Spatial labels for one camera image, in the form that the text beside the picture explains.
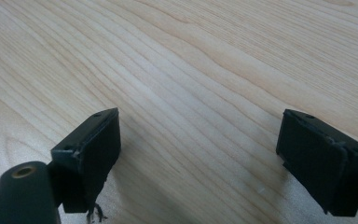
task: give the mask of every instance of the wooden tabletop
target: wooden tabletop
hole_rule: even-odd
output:
[[[358,1],[0,0],[0,175],[112,107],[104,223],[358,223],[275,153],[285,108],[358,140]]]

